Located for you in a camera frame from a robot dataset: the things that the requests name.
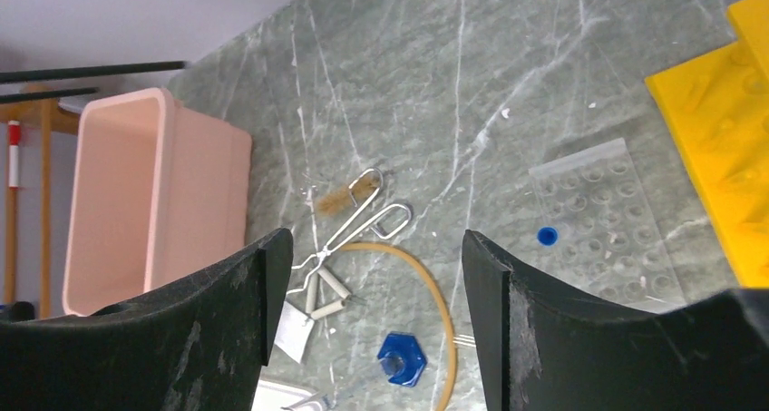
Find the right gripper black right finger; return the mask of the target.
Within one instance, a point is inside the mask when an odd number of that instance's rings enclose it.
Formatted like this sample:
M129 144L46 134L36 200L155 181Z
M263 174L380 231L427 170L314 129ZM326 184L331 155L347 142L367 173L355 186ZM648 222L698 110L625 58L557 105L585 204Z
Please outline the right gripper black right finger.
M768 292L662 314L595 297L475 230L462 271L490 410L765 410Z

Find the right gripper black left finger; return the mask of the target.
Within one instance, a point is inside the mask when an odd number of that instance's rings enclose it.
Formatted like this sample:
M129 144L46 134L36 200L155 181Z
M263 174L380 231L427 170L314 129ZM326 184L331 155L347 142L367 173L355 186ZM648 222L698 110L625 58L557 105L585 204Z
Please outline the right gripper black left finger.
M293 263L278 229L90 316L3 322L4 410L248 410Z

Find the blue hexagonal plastic base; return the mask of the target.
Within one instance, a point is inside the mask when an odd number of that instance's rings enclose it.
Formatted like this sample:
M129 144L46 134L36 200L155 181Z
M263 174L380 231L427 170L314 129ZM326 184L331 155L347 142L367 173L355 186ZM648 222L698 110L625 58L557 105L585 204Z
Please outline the blue hexagonal plastic base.
M416 336L390 332L377 353L377 360L390 384L415 387L427 366Z

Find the thin black rod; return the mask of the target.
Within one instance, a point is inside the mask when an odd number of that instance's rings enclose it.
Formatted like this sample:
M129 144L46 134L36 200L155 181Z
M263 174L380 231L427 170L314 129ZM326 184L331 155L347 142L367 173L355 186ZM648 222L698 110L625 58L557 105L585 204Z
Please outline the thin black rod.
M72 80L89 77L113 76L136 73L156 73L182 70L184 61L152 62L140 64L114 64L61 69L1 72L1 84L41 81Z
M31 93L4 94L0 97L1 104L8 103L26 103L33 101L42 101L46 99L60 99L64 97L81 96L98 93L98 87L83 87L63 90L40 91Z

